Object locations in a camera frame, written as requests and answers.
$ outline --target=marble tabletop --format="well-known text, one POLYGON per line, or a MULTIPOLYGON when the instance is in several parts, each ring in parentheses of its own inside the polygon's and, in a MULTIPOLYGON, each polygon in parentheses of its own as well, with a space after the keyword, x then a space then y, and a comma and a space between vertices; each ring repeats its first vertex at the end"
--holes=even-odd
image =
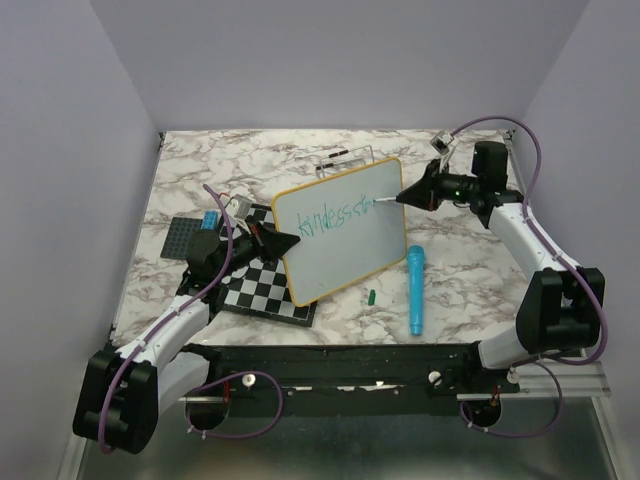
MULTIPOLYGON (((201 218, 215 209, 202 189, 270 204, 283 190, 316 180, 314 159, 371 145, 376 159, 396 156, 405 186, 424 173, 435 130, 231 130, 169 132, 160 156, 113 341, 125 344, 169 306, 185 262, 160 258, 174 216, 201 218)), ((469 173, 473 145, 503 141, 500 132, 460 135, 453 173, 469 173)), ((509 181, 515 176, 509 166, 509 181)), ((526 281, 506 247, 467 209, 406 208, 409 245, 425 248, 425 321, 409 334, 407 266, 401 262, 318 302, 312 328, 221 312, 192 342, 205 345, 355 345, 467 343, 507 329, 526 281), (376 302, 367 305, 370 289, 376 302)))

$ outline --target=checkerboard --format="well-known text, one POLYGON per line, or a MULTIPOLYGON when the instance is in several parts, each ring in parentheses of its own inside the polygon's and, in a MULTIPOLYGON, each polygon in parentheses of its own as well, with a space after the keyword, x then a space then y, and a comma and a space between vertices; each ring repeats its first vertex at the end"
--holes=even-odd
MULTIPOLYGON (((263 222, 265 226, 275 228, 271 208, 254 204, 249 215, 263 222)), ((242 235, 241 229, 233 220, 231 220, 231 225, 233 238, 242 235)), ((227 230, 224 228, 222 218, 218 222, 216 232, 219 233, 221 240, 227 238, 227 230)), ((291 302, 287 276, 281 260, 275 266, 269 267, 259 259, 254 259, 248 267, 236 270, 225 278, 223 283, 227 285, 229 290, 222 307, 223 310, 305 327, 310 327, 313 324, 316 303, 306 307, 296 307, 291 302)))

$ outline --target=blue tube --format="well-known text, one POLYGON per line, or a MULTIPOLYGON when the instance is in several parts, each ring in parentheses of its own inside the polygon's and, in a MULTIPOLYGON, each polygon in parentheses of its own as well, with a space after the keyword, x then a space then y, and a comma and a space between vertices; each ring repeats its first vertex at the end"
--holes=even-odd
POLYGON ((409 264, 409 328, 411 335, 422 335, 424 296, 424 248, 411 245, 407 253, 409 264))

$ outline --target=gray wall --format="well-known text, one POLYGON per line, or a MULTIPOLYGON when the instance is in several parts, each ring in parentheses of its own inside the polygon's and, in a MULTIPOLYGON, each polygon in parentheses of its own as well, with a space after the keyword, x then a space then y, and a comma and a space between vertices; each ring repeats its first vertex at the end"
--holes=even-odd
MULTIPOLYGON (((613 404, 640 471, 640 2, 592 0, 524 120, 540 136, 534 207, 559 244, 607 281, 604 357, 613 404)), ((530 144, 519 137, 529 178, 530 144)))
POLYGON ((158 137, 86 0, 0 15, 0 478, 55 478, 158 137))
POLYGON ((164 129, 521 115, 587 0, 91 0, 164 129))

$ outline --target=cable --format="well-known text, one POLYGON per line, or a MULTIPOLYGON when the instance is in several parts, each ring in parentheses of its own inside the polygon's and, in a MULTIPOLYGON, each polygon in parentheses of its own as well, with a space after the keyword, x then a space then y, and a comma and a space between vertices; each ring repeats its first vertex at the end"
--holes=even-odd
POLYGON ((218 196, 218 194, 214 192, 211 189, 211 187, 209 187, 209 185, 205 184, 203 185, 203 188, 213 197, 215 202, 218 204, 218 208, 220 208, 220 212, 222 213, 222 218, 224 219, 224 223, 227 228, 227 236, 229 237, 229 241, 228 241, 229 243, 227 244, 227 256, 225 257, 224 263, 222 264, 222 268, 220 269, 220 272, 218 272, 218 275, 216 276, 216 278, 214 278, 209 285, 207 285, 200 292, 198 292, 197 295, 194 295, 185 303, 183 303, 180 307, 178 307, 176 310, 169 313, 169 315, 164 317, 151 330, 149 330, 149 333, 142 339, 142 341, 136 346, 136 348, 133 349, 133 351, 131 352, 131 355, 129 355, 124 360, 124 362, 122 362, 122 365, 120 365, 120 368, 114 375, 113 380, 109 385, 109 389, 107 390, 107 394, 104 397, 102 410, 100 411, 100 420, 98 422, 98 444, 100 446, 100 451, 105 455, 113 453, 113 451, 115 450, 114 448, 107 445, 107 442, 105 440, 107 416, 109 414, 109 406, 111 405, 111 400, 113 399, 113 395, 116 391, 116 388, 118 388, 118 385, 120 385, 120 379, 122 378, 122 375, 124 374, 124 372, 127 370, 127 367, 129 367, 133 359, 136 358, 136 356, 143 350, 144 346, 147 343, 149 343, 149 341, 162 329, 162 327, 164 327, 168 322, 173 320, 184 309, 189 308, 194 302, 198 301, 200 298, 205 296, 209 292, 209 290, 211 290, 213 287, 215 287, 218 284, 218 282, 220 282, 220 280, 222 279, 222 277, 227 271, 227 267, 229 266, 229 263, 231 262, 231 255, 233 253, 233 234, 232 234, 232 228, 231 228, 231 221, 229 220, 229 216, 227 215, 227 212, 224 209, 224 205, 222 204, 222 200, 220 200, 220 197, 218 196))
POLYGON ((258 371, 246 371, 246 372, 234 373, 232 375, 227 375, 226 377, 222 377, 221 379, 216 380, 215 382, 211 382, 211 383, 208 383, 208 384, 203 385, 201 387, 198 387, 196 389, 193 389, 193 390, 191 390, 190 393, 193 394, 193 393, 201 392, 201 391, 206 390, 208 388, 216 387, 216 386, 220 385, 221 383, 228 382, 229 380, 233 380, 234 378, 244 377, 245 375, 256 375, 258 377, 264 377, 267 380, 269 380, 271 383, 273 383, 274 387, 276 387, 276 392, 278 393, 278 410, 276 411, 276 414, 273 416, 271 421, 267 425, 265 425, 264 427, 260 428, 259 430, 256 430, 255 432, 250 432, 250 433, 227 434, 227 433, 215 433, 215 432, 210 432, 210 431, 207 431, 207 430, 198 430, 196 427, 193 426, 193 423, 191 423, 191 412, 189 411, 189 407, 187 406, 186 407, 186 413, 185 413, 187 424, 189 425, 189 429, 187 430, 187 433, 191 433, 191 432, 195 431, 195 432, 197 432, 197 433, 202 435, 202 439, 203 440, 204 440, 205 437, 226 438, 226 439, 233 439, 233 440, 244 440, 246 438, 257 437, 258 435, 262 435, 263 433, 271 430, 271 428, 273 428, 273 426, 276 423, 278 423, 278 420, 280 420, 280 416, 282 415, 282 407, 284 406, 284 397, 282 395, 282 389, 280 388, 280 385, 278 384, 276 379, 273 378, 268 373, 258 372, 258 371))
POLYGON ((543 358, 548 358, 551 360, 555 360, 556 362, 564 363, 566 365, 587 365, 589 363, 595 362, 598 360, 605 348, 607 347, 607 342, 609 341, 609 326, 607 323, 607 317, 596 297, 596 294, 593 292, 591 286, 587 283, 587 281, 578 273, 578 271, 571 265, 567 260, 564 259, 561 252, 558 252, 551 243, 546 239, 544 234, 536 227, 533 219, 529 216, 529 200, 531 199, 531 194, 533 193, 533 189, 536 186, 536 182, 538 181, 538 176, 540 175, 540 167, 542 166, 542 149, 540 148, 540 142, 538 141, 538 137, 536 137, 535 133, 527 127, 520 120, 517 120, 512 117, 502 116, 502 115, 491 115, 488 117, 476 118, 475 120, 471 120, 470 122, 465 123, 464 125, 456 128, 453 132, 451 132, 452 136, 456 136, 462 130, 469 128, 472 125, 475 125, 480 122, 484 122, 487 120, 506 120, 508 122, 515 123, 516 125, 522 127, 522 129, 527 132, 531 140, 533 140, 533 144, 536 148, 536 168, 533 171, 533 176, 531 177, 531 181, 527 186, 527 190, 524 195, 524 200, 522 201, 522 216, 524 217, 525 222, 529 229, 533 232, 533 234, 540 240, 540 242, 544 245, 547 251, 558 260, 558 263, 567 269, 571 275, 573 275, 576 281, 583 288, 587 297, 593 304, 593 308, 595 308, 596 313, 598 314, 598 319, 600 321, 600 343, 598 344, 598 348, 591 354, 589 357, 582 358, 580 360, 568 360, 566 358, 558 358, 556 355, 543 355, 543 358))
POLYGON ((545 433, 548 433, 551 430, 553 430, 560 423, 560 418, 562 418, 562 413, 564 412, 565 402, 564 402, 564 395, 562 395, 562 388, 560 388, 560 382, 558 381, 558 377, 555 376, 555 374, 551 371, 549 367, 538 362, 532 362, 532 363, 546 370, 547 373, 551 376, 553 383, 556 384, 556 388, 558 389, 558 410, 556 411, 556 415, 555 417, 553 417, 553 420, 551 420, 549 425, 533 433, 511 433, 511 432, 502 432, 500 430, 489 430, 488 428, 480 427, 474 424, 473 415, 471 414, 471 411, 469 411, 468 417, 467 417, 467 413, 465 412, 465 409, 468 408, 467 403, 460 402, 460 417, 462 418, 464 423, 467 424, 467 427, 472 428, 478 432, 488 433, 489 435, 502 437, 502 438, 533 438, 533 437, 539 437, 540 435, 544 435, 545 433))

